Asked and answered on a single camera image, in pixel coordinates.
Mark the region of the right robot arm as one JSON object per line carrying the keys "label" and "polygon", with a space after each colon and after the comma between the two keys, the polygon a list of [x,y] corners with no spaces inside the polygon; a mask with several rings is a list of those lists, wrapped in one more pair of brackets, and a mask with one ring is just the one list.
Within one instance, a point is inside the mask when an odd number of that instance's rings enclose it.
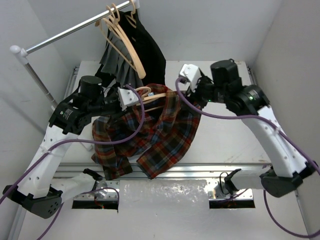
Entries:
{"label": "right robot arm", "polygon": [[267,96],[257,85],[243,85],[233,59],[210,66],[212,79],[201,70],[192,79],[191,91],[204,103],[225,104],[254,134],[271,165],[258,171],[236,169],[224,178],[229,194],[241,189],[261,189],[276,198],[295,191],[316,170],[285,134]]}

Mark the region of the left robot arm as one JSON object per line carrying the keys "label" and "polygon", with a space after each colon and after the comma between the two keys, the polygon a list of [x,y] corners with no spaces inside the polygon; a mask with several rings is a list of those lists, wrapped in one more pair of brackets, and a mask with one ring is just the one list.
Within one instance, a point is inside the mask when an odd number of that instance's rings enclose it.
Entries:
{"label": "left robot arm", "polygon": [[93,190],[103,177],[88,168],[60,183],[53,183],[52,179],[69,147],[78,141],[93,117],[120,112],[120,101],[115,96],[104,96],[99,77],[82,76],[77,89],[56,106],[29,167],[15,183],[4,188],[1,200],[8,198],[30,213],[48,219],[66,200]]}

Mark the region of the plaid flannel shirt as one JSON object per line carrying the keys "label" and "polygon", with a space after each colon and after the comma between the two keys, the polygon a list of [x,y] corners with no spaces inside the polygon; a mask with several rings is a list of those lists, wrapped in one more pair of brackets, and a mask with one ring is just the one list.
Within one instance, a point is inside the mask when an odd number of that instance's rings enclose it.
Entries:
{"label": "plaid flannel shirt", "polygon": [[132,139],[115,145],[94,146],[91,159],[102,166],[107,180],[132,173],[130,157],[149,178],[169,170],[189,150],[198,130],[201,114],[193,112],[179,95],[160,84],[148,84],[154,94],[165,94],[145,104],[145,118]]}

